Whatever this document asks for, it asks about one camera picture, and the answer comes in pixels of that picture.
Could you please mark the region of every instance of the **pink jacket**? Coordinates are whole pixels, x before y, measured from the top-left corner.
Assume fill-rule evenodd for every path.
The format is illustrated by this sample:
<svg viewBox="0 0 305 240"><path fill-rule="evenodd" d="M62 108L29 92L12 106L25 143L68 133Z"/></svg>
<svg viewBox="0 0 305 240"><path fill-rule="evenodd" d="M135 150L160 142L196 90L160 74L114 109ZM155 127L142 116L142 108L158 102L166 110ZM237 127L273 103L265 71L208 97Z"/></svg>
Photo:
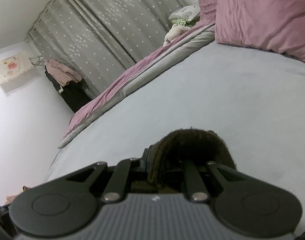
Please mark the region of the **pink jacket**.
<svg viewBox="0 0 305 240"><path fill-rule="evenodd" d="M70 81L77 83L82 80L82 76L78 72L54 59L47 61L46 68L62 87L68 85Z"/></svg>

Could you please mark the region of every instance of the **pink pillow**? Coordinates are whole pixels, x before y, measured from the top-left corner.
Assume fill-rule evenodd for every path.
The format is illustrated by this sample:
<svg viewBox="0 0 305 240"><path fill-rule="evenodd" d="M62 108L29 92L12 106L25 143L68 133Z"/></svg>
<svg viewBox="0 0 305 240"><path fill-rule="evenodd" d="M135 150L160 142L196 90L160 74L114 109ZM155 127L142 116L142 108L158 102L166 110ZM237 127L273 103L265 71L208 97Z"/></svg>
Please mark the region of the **pink pillow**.
<svg viewBox="0 0 305 240"><path fill-rule="evenodd" d="M217 0L198 0L200 7L200 21L205 20L207 24L216 21Z"/></svg>
<svg viewBox="0 0 305 240"><path fill-rule="evenodd" d="M305 61L305 0L218 0L215 38Z"/></svg>

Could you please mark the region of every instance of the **pink fabric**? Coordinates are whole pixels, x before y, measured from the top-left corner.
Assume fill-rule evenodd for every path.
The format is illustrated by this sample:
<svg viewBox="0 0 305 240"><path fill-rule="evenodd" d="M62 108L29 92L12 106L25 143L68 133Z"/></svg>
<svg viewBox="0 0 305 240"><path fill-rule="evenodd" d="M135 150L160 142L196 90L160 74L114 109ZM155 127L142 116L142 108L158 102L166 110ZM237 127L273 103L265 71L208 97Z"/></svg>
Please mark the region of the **pink fabric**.
<svg viewBox="0 0 305 240"><path fill-rule="evenodd" d="M136 75L139 71L147 67L153 60L167 51L174 44L181 41L183 38L187 37L189 34L193 33L195 30L198 30L204 26L208 25L207 21L199 21L195 26L193 26L189 31L185 32L178 38L174 39L171 43L166 46L161 46L159 49L143 58L136 65L133 65L131 68L127 69L119 78L117 78L104 92L102 92L97 98L83 106L77 111L72 119L70 120L68 131L64 135L64 138L71 133L83 120L87 119L98 110L101 106L107 103L112 96L124 85L130 78Z"/></svg>
<svg viewBox="0 0 305 240"><path fill-rule="evenodd" d="M48 60L46 68L62 87L68 85L70 81L78 83L82 80L82 76L78 72L54 59Z"/></svg>
<svg viewBox="0 0 305 240"><path fill-rule="evenodd" d="M215 39L305 62L305 0L218 0Z"/></svg>
<svg viewBox="0 0 305 240"><path fill-rule="evenodd" d="M218 0L198 0L200 7L200 20L208 21L208 24L216 21L216 7Z"/></svg>

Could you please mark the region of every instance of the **pink blanket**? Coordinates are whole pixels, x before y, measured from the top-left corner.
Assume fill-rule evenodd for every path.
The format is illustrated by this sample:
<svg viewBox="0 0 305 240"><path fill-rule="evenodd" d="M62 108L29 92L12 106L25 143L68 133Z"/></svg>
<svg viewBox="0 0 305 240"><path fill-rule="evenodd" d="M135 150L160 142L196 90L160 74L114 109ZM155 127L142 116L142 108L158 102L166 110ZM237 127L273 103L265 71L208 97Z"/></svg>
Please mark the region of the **pink blanket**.
<svg viewBox="0 0 305 240"><path fill-rule="evenodd" d="M87 119L89 116L91 116L92 113L94 113L97 109L107 103L112 98L112 96L139 71L147 67L153 60L155 60L157 57L167 51L170 47L181 41L183 38L187 37L189 34L208 24L209 23L207 21L199 21L189 31L185 32L184 34L173 40L171 43L167 44L165 47L161 46L159 49L139 61L136 65L133 65L131 68L127 69L104 92L97 96L97 98L89 102L87 105L83 106L78 112L74 114L74 116L70 120L68 131L63 138L69 135L81 122L83 122L83 120Z"/></svg>

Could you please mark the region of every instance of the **ribbed grey surface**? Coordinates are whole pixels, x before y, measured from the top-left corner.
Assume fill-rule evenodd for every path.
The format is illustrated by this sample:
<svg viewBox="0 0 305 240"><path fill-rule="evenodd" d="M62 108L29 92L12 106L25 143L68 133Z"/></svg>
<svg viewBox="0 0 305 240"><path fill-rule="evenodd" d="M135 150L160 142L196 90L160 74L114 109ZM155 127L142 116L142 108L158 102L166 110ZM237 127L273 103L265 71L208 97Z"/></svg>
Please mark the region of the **ribbed grey surface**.
<svg viewBox="0 0 305 240"><path fill-rule="evenodd" d="M19 236L17 240L35 238ZM193 204L183 194L129 194L105 205L99 216L75 235L58 240L260 240L224 227L205 204ZM291 235L274 240L294 240Z"/></svg>

